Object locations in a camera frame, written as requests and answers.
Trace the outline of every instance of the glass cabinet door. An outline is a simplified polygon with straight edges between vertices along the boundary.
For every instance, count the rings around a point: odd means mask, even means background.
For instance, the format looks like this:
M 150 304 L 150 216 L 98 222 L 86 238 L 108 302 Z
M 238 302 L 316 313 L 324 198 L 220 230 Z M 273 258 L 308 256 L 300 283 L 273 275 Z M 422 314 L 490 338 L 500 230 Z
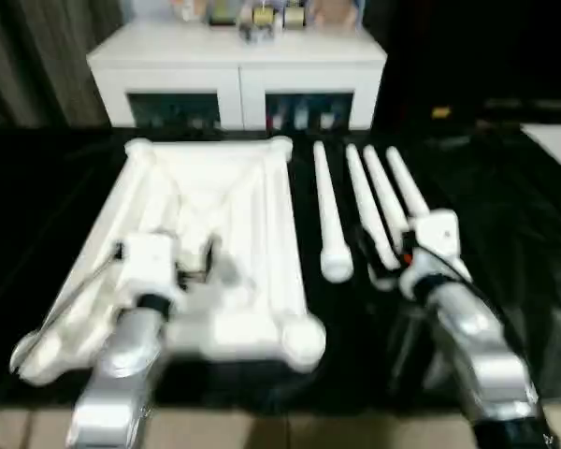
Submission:
M 113 126 L 242 129 L 235 68 L 94 71 Z
M 246 129 L 369 129 L 381 67 L 241 68 Z

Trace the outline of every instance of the tile floor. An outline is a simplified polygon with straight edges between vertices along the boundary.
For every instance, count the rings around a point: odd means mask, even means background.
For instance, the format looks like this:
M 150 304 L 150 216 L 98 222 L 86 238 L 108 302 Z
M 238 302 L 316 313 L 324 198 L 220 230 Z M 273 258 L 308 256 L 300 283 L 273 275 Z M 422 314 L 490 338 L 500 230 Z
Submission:
M 561 406 L 548 408 L 561 438 Z M 3 410 L 0 449 L 62 449 L 71 412 Z M 368 414 L 353 418 L 256 418 L 241 412 L 181 410 L 154 412 L 144 449 L 445 449 L 473 448 L 458 415 L 396 418 Z

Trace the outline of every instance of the black table surface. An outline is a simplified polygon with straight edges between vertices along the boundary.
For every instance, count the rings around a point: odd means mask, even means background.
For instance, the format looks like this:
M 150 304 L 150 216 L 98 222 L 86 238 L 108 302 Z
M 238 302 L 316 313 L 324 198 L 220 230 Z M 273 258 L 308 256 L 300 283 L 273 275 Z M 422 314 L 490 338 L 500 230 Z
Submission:
M 153 140 L 262 138 L 142 130 L 0 131 L 0 380 L 17 341 L 40 325 L 125 162 L 123 144 Z M 289 176 L 309 309 L 324 323 L 320 366 L 295 374 L 280 362 L 183 360 L 156 393 L 162 405 L 240 407 L 258 413 L 357 413 L 391 407 L 385 348 L 396 295 L 371 288 L 354 249 L 357 210 L 344 148 L 395 144 L 433 208 L 454 209 L 463 259 L 475 282 L 511 320 L 544 398 L 561 401 L 561 166 L 519 130 L 441 137 L 323 136 L 355 274 L 342 285 L 320 272 L 320 220 L 312 143 L 294 141 Z M 88 371 L 41 388 L 16 383 L 6 404 L 55 406 L 78 397 Z M 451 380 L 413 395 L 413 409 L 452 407 Z

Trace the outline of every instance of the gray curtain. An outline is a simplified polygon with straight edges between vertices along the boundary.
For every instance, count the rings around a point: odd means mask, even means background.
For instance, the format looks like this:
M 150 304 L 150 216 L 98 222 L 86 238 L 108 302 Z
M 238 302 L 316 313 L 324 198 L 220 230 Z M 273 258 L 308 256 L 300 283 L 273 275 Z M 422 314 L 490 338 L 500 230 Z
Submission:
M 119 0 L 0 0 L 0 125 L 107 124 L 85 57 L 121 25 Z

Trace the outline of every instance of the white cylindrical peg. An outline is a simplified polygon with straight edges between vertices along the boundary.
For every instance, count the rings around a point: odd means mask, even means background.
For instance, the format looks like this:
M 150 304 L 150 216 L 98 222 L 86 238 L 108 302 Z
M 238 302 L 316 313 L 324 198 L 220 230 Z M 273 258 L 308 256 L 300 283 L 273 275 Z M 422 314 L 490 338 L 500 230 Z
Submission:
M 314 143 L 314 163 L 320 228 L 322 229 L 322 251 L 320 252 L 322 274 L 329 282 L 345 282 L 353 275 L 352 253 L 345 243 L 343 230 L 340 227 L 337 201 L 322 142 Z
M 389 161 L 393 173 L 395 173 L 396 183 L 399 186 L 401 194 L 403 194 L 403 199 L 410 211 L 410 215 L 412 217 L 427 215 L 430 210 L 418 186 L 415 185 L 415 181 L 411 177 L 410 171 L 405 165 L 405 162 L 403 162 L 399 151 L 395 147 L 390 147 L 386 151 L 386 158 Z
M 384 232 L 381 216 L 376 209 L 376 203 L 374 203 L 372 191 L 367 183 L 362 161 L 354 145 L 347 147 L 347 163 L 352 175 L 353 192 L 362 226 L 374 240 L 376 251 L 384 266 L 388 269 L 397 269 L 400 267 L 399 261 L 396 259 L 391 243 Z
M 367 169 L 372 179 L 372 184 L 381 202 L 382 213 L 386 218 L 389 232 L 393 238 L 398 253 L 403 247 L 403 233 L 410 227 L 403 208 L 399 203 L 395 190 L 386 176 L 384 167 L 381 164 L 374 147 L 368 145 L 364 148 L 364 159 L 366 159 Z

